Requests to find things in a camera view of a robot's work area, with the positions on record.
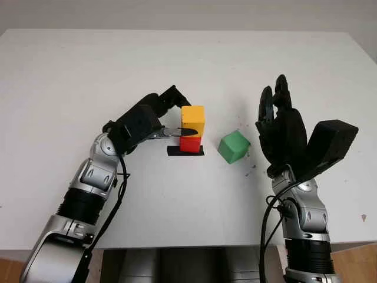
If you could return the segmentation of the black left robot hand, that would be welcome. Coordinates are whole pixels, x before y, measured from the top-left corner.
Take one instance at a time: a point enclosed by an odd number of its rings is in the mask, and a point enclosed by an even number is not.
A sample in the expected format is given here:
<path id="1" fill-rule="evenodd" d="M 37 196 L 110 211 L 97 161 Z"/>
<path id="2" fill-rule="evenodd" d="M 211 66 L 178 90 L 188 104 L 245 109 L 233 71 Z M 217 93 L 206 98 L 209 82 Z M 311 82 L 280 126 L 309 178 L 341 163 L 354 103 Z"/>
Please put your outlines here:
<path id="1" fill-rule="evenodd" d="M 174 106 L 183 108 L 189 105 L 188 100 L 174 85 L 160 95 L 146 95 L 117 120 L 124 127 L 126 144 L 135 146 L 145 140 L 197 134 L 198 131 L 193 128 L 166 128 L 159 121 L 159 118 Z"/>

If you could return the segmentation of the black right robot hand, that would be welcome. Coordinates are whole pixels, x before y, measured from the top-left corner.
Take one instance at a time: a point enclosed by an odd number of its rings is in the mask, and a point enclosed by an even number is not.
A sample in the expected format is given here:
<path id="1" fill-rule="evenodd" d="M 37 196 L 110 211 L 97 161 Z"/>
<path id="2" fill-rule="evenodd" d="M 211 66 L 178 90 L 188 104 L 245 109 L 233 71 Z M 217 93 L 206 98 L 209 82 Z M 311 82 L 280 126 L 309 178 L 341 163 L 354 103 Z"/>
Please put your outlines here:
<path id="1" fill-rule="evenodd" d="M 275 178 L 288 166 L 295 169 L 303 160 L 306 129 L 300 112 L 292 107 L 285 75 L 278 76 L 274 89 L 263 89 L 256 127 L 262 152 L 270 163 L 268 177 Z"/>

